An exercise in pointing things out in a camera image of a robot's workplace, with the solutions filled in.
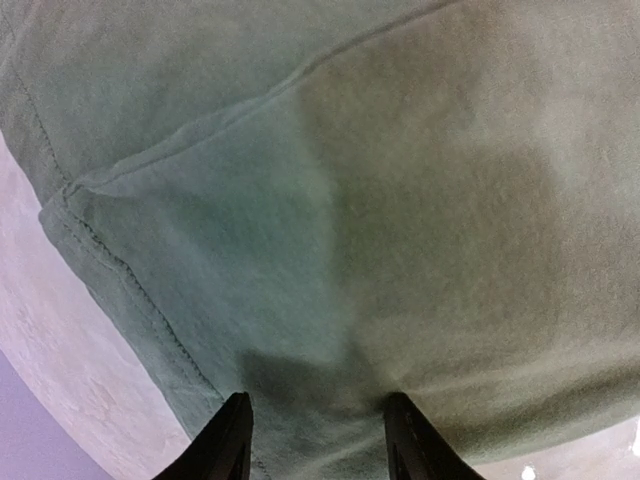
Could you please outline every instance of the green fabric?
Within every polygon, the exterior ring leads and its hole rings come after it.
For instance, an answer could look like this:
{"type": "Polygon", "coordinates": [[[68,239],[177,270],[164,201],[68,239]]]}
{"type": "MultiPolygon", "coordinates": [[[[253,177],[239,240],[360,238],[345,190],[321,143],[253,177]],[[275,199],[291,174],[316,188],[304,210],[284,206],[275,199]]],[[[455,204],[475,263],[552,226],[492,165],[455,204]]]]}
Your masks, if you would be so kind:
{"type": "Polygon", "coordinates": [[[640,410],[634,2],[18,3],[47,235],[256,478],[385,478],[394,390],[472,463],[640,410]]]}

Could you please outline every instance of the stitching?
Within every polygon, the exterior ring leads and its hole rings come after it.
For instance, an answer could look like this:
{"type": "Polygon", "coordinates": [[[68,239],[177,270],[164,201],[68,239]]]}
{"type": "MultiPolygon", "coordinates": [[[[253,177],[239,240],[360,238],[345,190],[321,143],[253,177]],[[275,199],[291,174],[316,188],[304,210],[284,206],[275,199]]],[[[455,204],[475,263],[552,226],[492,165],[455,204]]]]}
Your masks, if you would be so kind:
{"type": "MultiPolygon", "coordinates": [[[[2,19],[5,21],[5,23],[9,27],[9,32],[11,33],[11,36],[13,38],[11,47],[14,47],[14,46],[16,46],[17,36],[16,36],[15,30],[13,29],[13,26],[11,25],[11,22],[9,22],[9,17],[7,17],[7,14],[4,11],[4,1],[0,2],[0,15],[2,15],[2,19]]],[[[53,166],[54,166],[54,168],[56,170],[56,173],[60,176],[60,178],[63,181],[68,182],[69,178],[64,173],[64,171],[60,167],[60,164],[58,163],[58,160],[56,158],[55,152],[53,151],[53,146],[51,145],[51,140],[49,139],[49,134],[47,133],[47,130],[44,128],[44,125],[42,123],[42,119],[40,118],[40,114],[38,113],[38,109],[36,108],[35,103],[33,102],[33,98],[31,97],[31,94],[29,93],[29,90],[27,89],[27,86],[25,85],[24,81],[22,80],[22,77],[18,73],[18,70],[16,69],[16,66],[14,65],[13,60],[10,58],[10,56],[7,58],[7,63],[11,67],[11,70],[13,71],[13,74],[18,79],[18,83],[20,83],[20,87],[21,87],[22,91],[24,92],[25,96],[27,97],[27,103],[33,109],[34,115],[36,117],[36,121],[38,123],[38,128],[40,129],[40,132],[42,133],[42,135],[44,137],[44,140],[45,140],[45,143],[46,143],[46,146],[47,146],[47,149],[48,149],[48,153],[51,156],[51,160],[53,162],[53,166]]]]}
{"type": "MultiPolygon", "coordinates": [[[[162,314],[162,312],[160,312],[160,310],[158,309],[158,307],[155,305],[155,303],[153,302],[153,300],[151,300],[151,298],[149,297],[149,294],[144,290],[144,288],[142,287],[142,285],[140,284],[140,282],[138,281],[138,279],[136,278],[135,274],[133,273],[133,270],[131,269],[131,267],[125,263],[122,259],[120,259],[119,257],[115,256],[114,254],[111,253],[111,251],[108,249],[108,247],[104,244],[104,242],[102,242],[102,240],[100,240],[100,238],[96,235],[96,233],[94,232],[94,230],[91,228],[91,226],[89,224],[87,224],[85,221],[83,221],[82,219],[80,219],[75,212],[73,212],[68,204],[68,199],[65,197],[65,192],[66,188],[63,189],[62,192],[62,201],[63,201],[63,206],[65,208],[65,211],[71,216],[71,218],[78,224],[78,226],[82,229],[84,229],[90,236],[91,240],[93,241],[93,243],[95,244],[95,246],[97,246],[98,248],[100,248],[100,250],[107,255],[107,257],[109,257],[111,259],[112,262],[114,262],[118,267],[120,267],[120,269],[122,269],[124,271],[124,274],[134,282],[134,285],[136,287],[136,290],[139,292],[139,294],[142,297],[142,300],[148,304],[152,310],[157,314],[158,318],[161,319],[162,322],[162,326],[164,327],[164,330],[169,334],[171,341],[174,343],[175,346],[178,347],[178,349],[180,350],[180,353],[182,353],[182,356],[185,360],[187,360],[187,362],[191,365],[191,367],[193,368],[196,377],[202,381],[207,387],[211,388],[211,390],[216,394],[216,396],[218,397],[218,401],[220,403],[224,403],[224,397],[223,395],[218,391],[218,389],[211,383],[211,381],[209,381],[209,379],[202,373],[202,370],[200,370],[200,367],[198,366],[198,364],[195,362],[195,360],[193,359],[193,357],[189,354],[189,352],[187,351],[187,349],[184,347],[184,345],[182,344],[182,342],[180,342],[180,340],[178,339],[178,337],[176,336],[175,332],[173,331],[173,329],[171,328],[171,324],[169,323],[169,321],[167,320],[167,318],[162,314]]],[[[60,224],[63,226],[63,228],[76,240],[76,242],[78,242],[78,244],[84,248],[84,250],[86,250],[91,257],[98,262],[99,264],[103,265],[105,268],[108,268],[109,270],[111,270],[112,272],[118,274],[119,272],[117,271],[117,269],[111,265],[106,264],[105,262],[103,262],[101,259],[99,259],[96,255],[95,255],[95,251],[94,249],[92,249],[90,246],[85,245],[85,243],[78,237],[76,236],[76,234],[71,230],[71,228],[66,224],[66,222],[64,221],[63,218],[60,217],[60,215],[57,215],[57,218],[60,220],[60,224]]],[[[141,308],[140,306],[137,304],[136,302],[136,298],[134,295],[131,294],[130,289],[128,287],[128,285],[125,283],[125,281],[122,279],[122,277],[120,275],[118,276],[118,280],[120,281],[123,290],[129,295],[130,299],[132,300],[132,304],[134,305],[134,307],[138,310],[138,312],[145,318],[147,318],[149,320],[149,323],[151,324],[151,327],[154,331],[155,334],[155,338],[157,341],[161,342],[162,339],[160,338],[160,335],[158,334],[157,331],[157,325],[156,325],[156,321],[149,317],[141,308]]],[[[187,372],[184,370],[184,368],[181,365],[178,365],[177,362],[171,360],[171,363],[173,366],[175,366],[176,368],[178,368],[181,372],[182,375],[184,377],[185,380],[188,381],[189,376],[187,374],[187,372]]],[[[205,401],[207,402],[207,406],[209,407],[209,410],[211,411],[211,413],[215,413],[215,408],[212,406],[211,402],[209,401],[209,399],[207,397],[205,397],[205,401]]],[[[252,453],[252,457],[254,457],[255,463],[258,466],[258,468],[262,471],[262,474],[264,476],[264,478],[266,480],[271,480],[271,475],[267,472],[267,469],[264,465],[264,463],[262,462],[262,460],[260,460],[260,458],[258,458],[258,456],[255,453],[252,453]]]]}

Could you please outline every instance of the green cloth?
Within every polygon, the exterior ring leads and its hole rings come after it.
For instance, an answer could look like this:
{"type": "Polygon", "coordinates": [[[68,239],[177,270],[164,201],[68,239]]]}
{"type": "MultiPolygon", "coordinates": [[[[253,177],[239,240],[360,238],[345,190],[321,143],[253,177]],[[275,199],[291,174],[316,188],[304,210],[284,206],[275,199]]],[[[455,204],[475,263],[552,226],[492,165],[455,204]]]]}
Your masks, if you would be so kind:
{"type": "Polygon", "coordinates": [[[190,435],[252,395],[256,479],[386,478],[391,391],[472,463],[640,411],[634,1],[2,12],[49,239],[190,435]]]}

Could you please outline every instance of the purple wall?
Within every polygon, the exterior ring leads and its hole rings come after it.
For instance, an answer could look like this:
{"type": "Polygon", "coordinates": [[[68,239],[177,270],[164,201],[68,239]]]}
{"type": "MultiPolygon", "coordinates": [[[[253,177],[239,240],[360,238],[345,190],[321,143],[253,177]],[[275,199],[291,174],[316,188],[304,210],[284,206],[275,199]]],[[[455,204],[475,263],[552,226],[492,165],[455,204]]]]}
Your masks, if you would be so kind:
{"type": "Polygon", "coordinates": [[[0,480],[110,480],[0,352],[0,480]]]}

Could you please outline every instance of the fabric seam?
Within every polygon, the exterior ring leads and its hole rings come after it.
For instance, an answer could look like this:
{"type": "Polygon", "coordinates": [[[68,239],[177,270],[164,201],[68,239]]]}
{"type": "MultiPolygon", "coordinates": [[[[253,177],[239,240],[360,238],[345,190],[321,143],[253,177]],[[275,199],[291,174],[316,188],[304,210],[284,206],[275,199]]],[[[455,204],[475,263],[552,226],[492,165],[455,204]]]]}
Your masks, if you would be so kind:
{"type": "MultiPolygon", "coordinates": [[[[0,15],[2,15],[2,19],[5,21],[5,23],[9,27],[9,32],[11,33],[11,37],[13,38],[13,42],[12,42],[10,48],[15,47],[16,46],[16,42],[17,42],[16,32],[13,29],[13,26],[11,25],[11,22],[9,22],[9,18],[7,17],[7,14],[4,11],[4,1],[0,2],[0,15]]],[[[46,143],[46,146],[47,146],[47,149],[48,149],[48,153],[51,156],[51,161],[52,161],[52,164],[54,166],[54,169],[55,169],[56,173],[60,176],[60,178],[64,182],[68,183],[69,182],[69,178],[64,173],[64,171],[62,170],[62,167],[60,167],[60,164],[58,163],[58,160],[56,158],[55,152],[53,150],[53,146],[51,145],[51,139],[49,138],[49,134],[47,133],[47,130],[44,128],[44,124],[42,123],[42,118],[40,117],[40,114],[38,113],[38,109],[36,108],[36,105],[35,105],[35,103],[33,101],[33,98],[31,97],[31,94],[29,93],[29,89],[27,89],[27,86],[25,85],[24,80],[22,79],[22,77],[18,73],[18,69],[16,68],[15,64],[13,63],[11,55],[9,55],[8,57],[9,58],[7,58],[7,63],[11,67],[11,70],[13,71],[13,74],[16,76],[16,79],[18,80],[18,83],[20,84],[20,87],[22,88],[22,90],[23,90],[23,92],[25,94],[25,97],[27,98],[27,103],[29,104],[29,106],[33,110],[34,116],[35,116],[36,121],[38,123],[38,127],[40,129],[40,132],[42,133],[42,135],[44,137],[44,140],[45,140],[45,143],[46,143]]]]}
{"type": "MultiPolygon", "coordinates": [[[[118,281],[122,285],[123,290],[129,296],[130,300],[132,300],[132,303],[133,303],[135,309],[140,313],[140,315],[142,315],[144,318],[146,318],[149,321],[149,323],[151,324],[153,333],[155,335],[155,340],[158,341],[158,342],[163,342],[163,340],[160,338],[160,336],[158,334],[158,330],[157,330],[157,327],[158,327],[157,323],[158,322],[155,321],[153,318],[150,318],[143,311],[143,309],[140,308],[140,305],[138,305],[138,303],[136,301],[136,295],[132,294],[132,292],[130,291],[130,288],[127,286],[126,282],[122,278],[121,272],[118,271],[118,267],[117,266],[119,266],[120,269],[122,269],[124,271],[123,272],[124,275],[134,282],[134,284],[136,286],[136,289],[140,293],[140,299],[144,303],[146,303],[148,306],[150,306],[152,308],[152,310],[159,316],[159,318],[162,319],[162,323],[163,323],[162,327],[169,334],[169,336],[171,338],[171,342],[174,344],[174,346],[178,347],[178,350],[182,354],[183,358],[185,360],[187,360],[187,362],[193,367],[193,370],[194,370],[194,372],[196,374],[196,377],[198,377],[201,381],[203,381],[203,383],[206,386],[211,388],[211,390],[214,392],[214,394],[218,397],[218,400],[220,401],[220,403],[223,403],[224,402],[224,396],[218,391],[218,389],[213,385],[213,383],[211,383],[211,381],[202,373],[202,371],[200,370],[200,367],[198,366],[198,364],[195,362],[193,357],[189,354],[187,349],[184,347],[184,345],[182,345],[180,340],[177,338],[177,336],[176,336],[175,332],[173,331],[173,329],[171,328],[171,324],[169,323],[167,318],[162,314],[162,312],[155,305],[153,300],[151,300],[151,298],[149,297],[149,294],[144,290],[144,288],[142,287],[142,285],[140,284],[138,279],[135,277],[135,274],[131,270],[131,267],[129,265],[127,265],[122,259],[120,259],[119,257],[115,256],[113,253],[111,253],[111,251],[104,244],[104,242],[102,242],[100,240],[100,238],[95,234],[95,232],[93,231],[91,226],[89,224],[87,224],[86,222],[84,222],[82,219],[78,218],[78,216],[71,210],[70,206],[67,203],[67,199],[64,197],[64,195],[62,196],[62,200],[63,200],[63,206],[65,207],[65,211],[70,214],[71,218],[77,223],[77,225],[81,228],[81,230],[85,230],[89,234],[91,240],[98,247],[100,247],[100,249],[114,262],[114,264],[116,266],[108,265],[104,261],[102,261],[100,258],[98,258],[96,256],[96,254],[95,254],[94,249],[90,245],[87,245],[80,237],[78,237],[75,234],[75,232],[72,230],[72,228],[65,222],[65,220],[58,213],[55,213],[55,215],[58,218],[58,220],[60,221],[60,224],[62,225],[62,227],[80,245],[80,247],[82,247],[85,251],[87,251],[87,253],[89,253],[89,255],[91,255],[91,257],[94,259],[94,261],[96,261],[98,264],[102,265],[103,267],[107,268],[108,270],[112,271],[114,274],[117,275],[118,281]]],[[[175,361],[173,361],[171,359],[170,359],[170,361],[171,361],[173,366],[177,367],[182,372],[183,379],[188,382],[189,381],[189,375],[187,374],[186,370],[184,370],[184,368],[182,366],[180,366],[177,362],[175,362],[175,361]]],[[[209,399],[205,397],[205,401],[207,402],[207,406],[211,410],[211,413],[215,413],[216,408],[211,404],[209,399]]],[[[255,453],[253,454],[253,457],[254,457],[256,465],[262,471],[265,479],[266,480],[271,480],[271,475],[268,473],[268,471],[267,471],[264,463],[262,462],[262,460],[260,458],[258,458],[258,456],[255,453]]]]}
{"type": "MultiPolygon", "coordinates": [[[[429,5],[426,7],[422,7],[418,10],[414,10],[413,12],[404,15],[400,18],[397,18],[396,20],[393,20],[391,22],[385,23],[382,26],[377,26],[375,28],[373,28],[372,30],[369,30],[367,32],[364,32],[360,35],[357,35],[356,37],[350,39],[349,41],[345,42],[342,45],[339,45],[337,47],[333,47],[331,48],[328,52],[324,53],[324,54],[319,54],[318,56],[316,56],[315,58],[313,58],[310,62],[308,62],[306,65],[302,65],[298,68],[296,68],[292,74],[290,74],[288,76],[288,78],[286,78],[284,81],[278,83],[274,88],[271,89],[271,91],[267,92],[265,95],[263,96],[259,96],[259,97],[254,97],[254,98],[250,98],[248,100],[245,100],[245,102],[243,103],[255,103],[255,105],[252,105],[251,108],[248,109],[244,109],[241,110],[240,112],[238,112],[235,116],[232,116],[231,118],[229,118],[226,122],[223,122],[223,124],[221,126],[219,126],[216,130],[214,130],[211,134],[207,135],[205,138],[200,139],[198,141],[196,141],[195,143],[186,146],[185,148],[182,148],[181,150],[172,153],[171,155],[168,156],[163,156],[163,157],[159,157],[159,158],[154,158],[142,165],[138,165],[135,166],[134,168],[127,170],[125,172],[121,172],[116,174],[115,176],[111,177],[111,178],[107,178],[103,181],[100,182],[91,182],[90,186],[92,188],[99,188],[99,187],[103,187],[106,185],[109,185],[111,182],[115,182],[116,180],[118,180],[119,178],[122,178],[123,176],[126,175],[131,175],[133,173],[142,171],[150,166],[155,165],[158,162],[162,162],[164,160],[169,160],[171,158],[174,158],[178,155],[182,155],[185,152],[188,152],[189,150],[193,149],[193,148],[197,148],[198,146],[202,145],[205,142],[211,141],[212,139],[215,139],[216,137],[222,135],[223,133],[225,133],[228,129],[234,127],[235,125],[237,125],[238,123],[242,122],[243,120],[249,118],[251,115],[259,112],[260,110],[262,110],[263,108],[269,106],[271,104],[271,102],[275,101],[276,99],[278,99],[281,95],[284,95],[285,93],[287,93],[288,91],[290,91],[292,88],[298,86],[299,84],[301,84],[302,82],[304,82],[305,80],[307,80],[311,75],[313,75],[313,73],[315,73],[319,68],[321,68],[322,66],[324,66],[325,64],[327,64],[328,62],[330,62],[333,59],[338,58],[340,55],[347,53],[349,51],[351,51],[352,49],[362,46],[364,45],[366,42],[370,41],[370,40],[375,40],[377,38],[380,38],[382,36],[384,36],[387,33],[391,33],[394,32],[396,30],[399,30],[401,28],[404,28],[408,25],[410,25],[413,22],[417,22],[419,20],[422,20],[423,18],[438,12],[450,5],[453,5],[455,3],[458,3],[461,0],[441,0],[438,1],[437,3],[433,4],[433,5],[429,5]]],[[[140,155],[140,153],[136,154],[136,155],[131,155],[129,157],[125,157],[125,158],[132,158],[135,156],[140,155]]]]}

